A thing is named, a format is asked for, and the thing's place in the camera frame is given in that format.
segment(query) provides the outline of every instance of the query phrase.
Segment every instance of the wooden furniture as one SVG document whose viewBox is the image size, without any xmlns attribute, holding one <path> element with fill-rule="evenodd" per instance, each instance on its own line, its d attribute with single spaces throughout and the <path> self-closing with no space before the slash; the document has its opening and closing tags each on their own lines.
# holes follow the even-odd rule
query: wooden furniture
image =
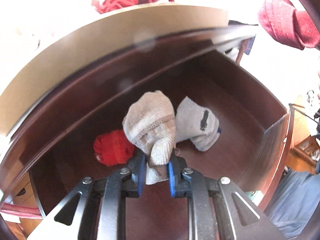
<svg viewBox="0 0 320 240">
<path fill-rule="evenodd" d="M 32 183 L 30 182 L 29 174 L 27 173 L 12 192 L 13 195 L 17 195 L 17 193 L 21 189 L 24 188 L 26 190 L 25 194 L 13 198 L 13 202 L 15 205 L 30 208 L 38 207 L 36 201 L 36 199 L 38 199 L 38 196 L 34 194 L 31 184 Z M 20 218 L 21 227 L 24 229 L 24 232 L 27 236 L 31 234 L 31 232 L 40 224 L 41 221 L 42 219 Z"/>
<path fill-rule="evenodd" d="M 303 97 L 299 96 L 295 104 L 304 106 Z M 297 111 L 294 115 L 290 148 L 286 165 L 295 171 L 309 171 L 315 174 L 316 162 L 312 160 L 311 154 L 320 147 L 316 139 L 310 136 L 307 117 Z"/>
<path fill-rule="evenodd" d="M 192 12 L 189 29 L 184 26 L 179 31 L 161 30 L 156 38 L 131 45 L 126 43 L 128 37 L 121 36 L 123 49 L 108 51 L 108 45 L 105 51 L 101 45 L 108 43 L 91 35 L 96 28 L 108 25 L 110 19 L 106 17 L 66 36 L 27 65 L 29 68 L 17 77 L 20 82 L 26 82 L 32 66 L 39 70 L 39 64 L 48 59 L 52 60 L 46 65 L 49 73 L 56 74 L 52 77 L 54 82 L 61 82 L 54 83 L 56 86 L 36 104 L 30 105 L 30 98 L 20 97 L 23 103 L 16 110 L 6 101 L 21 89 L 20 83 L 13 80 L 3 101 L 0 100 L 0 112 L 8 117 L 1 129 L 7 131 L 14 123 L 19 124 L 9 132 L 12 142 L 0 164 L 4 197 L 31 168 L 33 190 L 46 215 L 84 176 L 98 179 L 119 169 L 120 165 L 108 168 L 96 161 L 94 139 L 101 133 L 120 129 L 129 106 L 143 93 L 161 90 L 175 109 L 189 96 L 212 109 L 220 120 L 221 136 L 207 152 L 197 151 L 190 141 L 177 144 L 188 165 L 212 178 L 229 176 L 244 191 L 261 190 L 259 206 L 266 207 L 289 151 L 293 113 L 288 113 L 254 77 L 217 52 L 253 37 L 255 26 L 221 27 L 215 19 L 208 24 L 205 17 L 196 17 L 213 11 L 197 7 L 179 7 L 177 12 L 187 18 L 181 13 L 186 9 Z M 131 15 L 130 10 L 123 13 Z M 64 49 L 63 44 L 68 44 L 69 39 L 81 42 L 75 43 L 80 47 L 71 49 L 75 55 Z M 83 62 L 77 57 L 86 62 L 86 67 L 81 67 Z M 70 69 L 65 71 L 59 64 L 72 65 L 73 74 L 66 78 Z M 62 68 L 63 75 L 57 74 L 54 67 Z M 53 82 L 47 74 L 44 79 L 39 90 L 28 87 L 23 94 L 30 92 L 32 98 L 39 98 L 48 88 L 46 82 Z M 32 82 L 37 84 L 39 80 L 32 77 Z M 13 121 L 27 106 L 31 107 L 27 115 Z M 170 198 L 167 182 L 146 186 L 141 198 L 127 201 L 126 212 L 128 239 L 187 238 L 187 201 Z"/>
</svg>

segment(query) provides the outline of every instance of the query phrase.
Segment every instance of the gray sock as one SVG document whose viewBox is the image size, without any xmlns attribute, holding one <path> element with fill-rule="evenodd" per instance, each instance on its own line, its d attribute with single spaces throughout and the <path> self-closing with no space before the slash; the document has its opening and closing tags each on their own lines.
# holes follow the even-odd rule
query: gray sock
<svg viewBox="0 0 320 240">
<path fill-rule="evenodd" d="M 199 106 L 190 98 L 185 97 L 177 108 L 176 142 L 211 134 L 215 119 L 210 109 Z"/>
<path fill-rule="evenodd" d="M 190 139 L 199 151 L 207 151 L 219 138 L 219 120 L 206 107 L 190 98 L 180 103 L 176 114 L 177 142 Z"/>
</svg>

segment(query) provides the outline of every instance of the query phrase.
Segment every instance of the dark wood surface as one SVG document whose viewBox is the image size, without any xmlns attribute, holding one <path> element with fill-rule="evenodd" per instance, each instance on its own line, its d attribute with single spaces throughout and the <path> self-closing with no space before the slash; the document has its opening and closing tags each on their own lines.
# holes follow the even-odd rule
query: dark wood surface
<svg viewBox="0 0 320 240">
<path fill-rule="evenodd" d="M 245 191 L 263 188 L 265 178 L 274 164 L 279 161 L 278 152 L 281 146 L 283 146 L 283 140 L 286 137 L 284 132 L 287 131 L 288 121 L 288 115 L 284 115 L 264 133 L 259 149 L 252 156 L 250 166 L 241 178 L 241 182 L 243 183 L 250 181 L 249 187 L 243 188 Z"/>
<path fill-rule="evenodd" d="M 304 7 L 306 8 L 306 10 L 310 14 L 311 18 L 315 22 L 318 30 L 320 30 L 320 13 L 319 13 L 320 12 L 320 9 L 319 9 L 320 7 L 319 7 L 318 0 L 300 0 L 300 1 L 302 1 Z M 9 172 L 10 167 L 12 167 L 13 165 L 16 166 L 16 161 L 19 159 L 19 156 L 21 155 L 21 152 L 22 152 L 22 150 L 20 150 L 20 152 L 17 153 L 18 157 L 14 161 L 12 161 L 11 163 L 8 162 L 7 166 L 2 167 L 2 169 L 1 169 L 2 178 L 5 177 L 6 173 Z M 6 179 L 10 180 L 11 182 L 14 182 L 15 179 L 17 180 L 18 178 L 16 177 L 16 175 L 21 173 L 22 167 L 23 167 L 22 164 L 17 165 L 17 169 L 20 169 L 19 172 L 16 172 L 14 176 L 9 176 Z M 8 185 L 4 185 L 4 188 L 7 188 L 8 190 L 10 190 Z M 317 226 L 318 225 L 318 221 L 319 221 L 319 217 L 320 217 L 319 214 L 316 214 L 316 212 L 315 212 L 315 215 L 313 216 L 314 221 L 312 221 L 312 222 L 314 222 L 314 224 L 309 223 L 306 226 L 306 228 L 303 230 L 303 233 L 307 232 L 308 235 L 306 236 L 306 235 L 304 235 L 302 233 L 301 237 L 299 239 L 312 239 L 315 236 L 319 235 L 318 232 L 314 232 L 314 230 L 313 230 L 314 228 L 319 228 Z M 4 221 L 3 220 L 1 221 L 0 225 L 1 225 L 1 227 L 4 225 Z M 1 232 L 4 235 L 6 235 L 6 239 L 13 239 L 12 238 L 12 234 L 7 230 L 7 228 L 5 228 L 5 229 L 1 228 Z"/>
<path fill-rule="evenodd" d="M 241 178 L 250 168 L 265 130 L 285 109 L 245 70 L 211 51 L 211 41 L 184 41 L 173 40 L 170 46 L 159 43 L 157 54 L 129 51 L 101 60 L 66 80 L 26 119 L 11 146 L 15 154 L 4 163 L 26 170 L 47 154 L 33 173 L 34 181 L 41 180 L 35 185 L 46 214 L 84 176 L 99 179 L 120 168 L 98 163 L 92 144 L 97 135 L 120 129 L 129 106 L 147 91 L 162 90 L 175 108 L 185 96 L 211 108 L 220 119 L 219 140 L 206 153 L 197 151 L 190 141 L 179 143 L 180 155 L 205 176 L 229 176 L 242 188 L 252 185 L 251 176 Z M 268 161 L 274 159 L 266 157 L 266 164 Z M 55 174 L 43 176 L 49 170 Z M 14 172 L 0 179 L 7 192 L 13 176 Z M 267 177 L 270 174 L 260 176 L 258 182 Z M 167 182 L 147 186 L 142 198 L 128 201 L 128 239 L 186 239 L 187 217 L 180 216 L 187 212 L 186 201 L 171 199 L 165 189 Z"/>
<path fill-rule="evenodd" d="M 11 136 L 0 164 L 2 201 L 41 156 L 109 102 L 194 57 L 229 49 L 255 31 L 256 26 L 228 26 L 169 34 L 147 50 L 131 46 L 106 55 L 57 84 Z"/>
<path fill-rule="evenodd" d="M 182 66 L 115 99 L 53 147 L 50 154 L 54 156 L 59 179 L 67 191 L 84 176 L 99 179 L 121 167 L 108 168 L 97 162 L 92 147 L 94 139 L 101 133 L 120 129 L 129 106 L 143 93 L 155 90 L 167 95 L 175 109 L 185 96 L 212 109 L 222 129 L 218 141 L 207 152 L 199 152 L 190 141 L 178 143 L 180 156 L 205 176 L 226 175 L 239 182 L 260 145 L 264 129 L 201 68 Z M 40 197 L 41 192 L 54 194 L 55 189 L 41 187 L 37 192 Z M 187 202 L 172 199 L 167 182 L 146 186 L 141 198 L 127 200 L 126 221 L 127 239 L 187 239 Z"/>
<path fill-rule="evenodd" d="M 260 176 L 265 174 L 264 180 L 260 180 L 260 186 L 263 199 L 259 203 L 259 208 L 265 210 L 269 201 L 276 191 L 279 181 L 282 177 L 284 166 L 287 160 L 287 156 L 290 150 L 292 132 L 293 132 L 293 121 L 294 121 L 294 111 L 290 110 L 286 115 L 284 115 L 274 126 L 271 126 L 266 132 L 266 140 L 269 140 L 273 145 L 273 150 L 270 151 L 270 147 L 267 147 L 267 151 L 260 150 L 260 156 L 263 152 L 269 153 L 270 158 L 259 158 L 256 169 L 263 166 L 263 173 L 259 173 Z"/>
<path fill-rule="evenodd" d="M 295 154 L 297 154 L 302 160 L 304 160 L 306 163 L 308 163 L 312 167 L 316 167 L 317 162 L 314 161 L 309 155 L 307 155 L 305 152 L 303 152 L 301 149 L 298 147 L 293 147 L 291 149 Z"/>
</svg>

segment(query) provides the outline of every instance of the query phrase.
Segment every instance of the screw head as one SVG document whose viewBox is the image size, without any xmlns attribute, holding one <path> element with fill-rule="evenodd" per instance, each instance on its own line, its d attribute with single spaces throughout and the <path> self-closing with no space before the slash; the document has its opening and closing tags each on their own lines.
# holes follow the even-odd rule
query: screw head
<svg viewBox="0 0 320 240">
<path fill-rule="evenodd" d="M 186 175 L 190 175 L 193 173 L 193 170 L 189 167 L 186 167 L 183 169 L 183 173 L 186 174 Z"/>
<path fill-rule="evenodd" d="M 227 185 L 231 182 L 231 179 L 229 179 L 228 177 L 222 177 L 220 181 L 221 181 L 221 184 Z"/>
<path fill-rule="evenodd" d="M 127 167 L 124 167 L 120 170 L 120 173 L 123 175 L 128 174 L 129 172 L 130 172 L 130 170 Z"/>
<path fill-rule="evenodd" d="M 85 177 L 83 180 L 82 180 L 82 183 L 83 184 L 90 184 L 92 182 L 92 178 L 91 177 Z"/>
</svg>

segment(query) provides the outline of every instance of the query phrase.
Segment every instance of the brown wooden panel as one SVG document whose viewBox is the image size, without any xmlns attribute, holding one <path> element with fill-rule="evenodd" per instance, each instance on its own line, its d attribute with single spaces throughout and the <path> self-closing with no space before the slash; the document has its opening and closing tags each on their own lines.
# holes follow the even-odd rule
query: brown wooden panel
<svg viewBox="0 0 320 240">
<path fill-rule="evenodd" d="M 264 129 L 268 129 L 286 113 L 285 107 L 265 86 L 218 52 L 207 53 L 189 64 L 202 67 L 208 77 L 233 96 Z"/>
<path fill-rule="evenodd" d="M 37 208 L 36 198 L 33 193 L 33 189 L 31 187 L 31 183 L 25 185 L 26 193 L 22 196 L 16 196 L 13 199 L 13 203 L 17 206 L 24 206 L 30 208 Z M 29 236 L 31 232 L 40 224 L 42 219 L 28 219 L 28 218 L 20 218 L 21 227 L 23 228 L 26 236 Z"/>
<path fill-rule="evenodd" d="M 37 206 L 42 214 L 47 215 L 67 194 L 52 153 L 40 159 L 29 173 Z"/>
<path fill-rule="evenodd" d="M 285 165 L 294 171 L 309 171 L 316 174 L 316 169 L 313 165 L 303 160 L 294 150 L 290 150 Z"/>
<path fill-rule="evenodd" d="M 304 106 L 304 100 L 302 96 L 298 96 L 295 104 L 299 106 Z M 294 123 L 293 123 L 293 133 L 292 133 L 292 145 L 291 148 L 297 146 L 299 143 L 304 141 L 310 136 L 310 132 L 307 125 L 307 117 L 300 114 L 298 111 L 294 113 Z"/>
<path fill-rule="evenodd" d="M 308 163 L 308 165 L 310 165 L 313 168 L 316 168 L 317 162 L 314 161 L 309 155 L 306 155 L 302 150 L 300 150 L 297 147 L 293 147 L 291 151 L 297 154 L 306 163 Z"/>
<path fill-rule="evenodd" d="M 66 79 L 13 135 L 0 164 L 4 198 L 44 153 L 112 100 L 221 44 L 249 38 L 254 30 L 255 26 L 232 26 L 169 35 L 156 40 L 151 50 L 131 47 L 119 51 Z"/>
<path fill-rule="evenodd" d="M 261 153 L 265 152 L 265 154 L 269 154 L 269 157 L 260 158 L 257 163 L 257 167 L 267 166 L 268 168 L 263 169 L 265 173 L 262 173 L 260 170 L 256 170 L 256 172 L 252 174 L 253 176 L 260 177 L 259 189 L 261 189 L 261 192 L 264 195 L 263 199 L 259 203 L 259 208 L 262 210 L 267 207 L 281 179 L 288 152 L 290 150 L 293 121 L 294 111 L 291 110 L 271 126 L 264 135 L 266 140 L 269 141 L 268 145 L 271 145 L 273 148 L 273 152 L 261 149 Z"/>
<path fill-rule="evenodd" d="M 283 116 L 278 122 L 266 130 L 262 142 L 255 155 L 250 160 L 250 167 L 241 178 L 241 184 L 246 184 L 245 191 L 261 190 L 265 178 L 274 163 L 278 163 L 277 152 L 283 144 L 282 131 L 288 127 L 288 115 Z"/>
<path fill-rule="evenodd" d="M 20 226 L 17 223 L 8 222 L 8 221 L 6 221 L 5 223 L 7 224 L 11 232 L 16 236 L 17 240 L 26 240 L 25 235 L 23 234 Z"/>
<path fill-rule="evenodd" d="M 14 187 L 11 192 L 12 196 L 16 196 L 28 183 L 30 182 L 29 173 L 25 174 L 19 183 Z"/>
<path fill-rule="evenodd" d="M 212 109 L 222 129 L 218 141 L 207 152 L 199 152 L 190 141 L 178 143 L 180 156 L 206 176 L 219 178 L 227 175 L 235 182 L 239 181 L 248 168 L 248 160 L 259 147 L 264 130 L 240 103 L 200 68 L 181 66 L 113 100 L 52 148 L 50 154 L 54 159 L 50 157 L 50 162 L 56 165 L 55 176 L 61 179 L 67 191 L 84 176 L 99 179 L 121 167 L 108 168 L 95 159 L 94 139 L 101 133 L 120 129 L 129 106 L 143 93 L 154 90 L 161 90 L 167 95 L 175 109 L 185 96 Z M 56 192 L 54 187 L 37 185 L 37 188 L 39 195 L 54 195 Z M 146 186 L 141 198 L 128 199 L 126 214 L 128 239 L 188 238 L 186 199 L 172 199 L 168 182 Z"/>
<path fill-rule="evenodd" d="M 226 11 L 172 3 L 130 6 L 97 15 L 96 19 L 57 40 L 40 54 L 37 50 L 38 55 L 11 80 L 0 96 L 1 134 L 7 135 L 48 90 L 105 55 L 130 46 L 150 50 L 155 39 L 164 35 L 228 25 Z"/>
</svg>

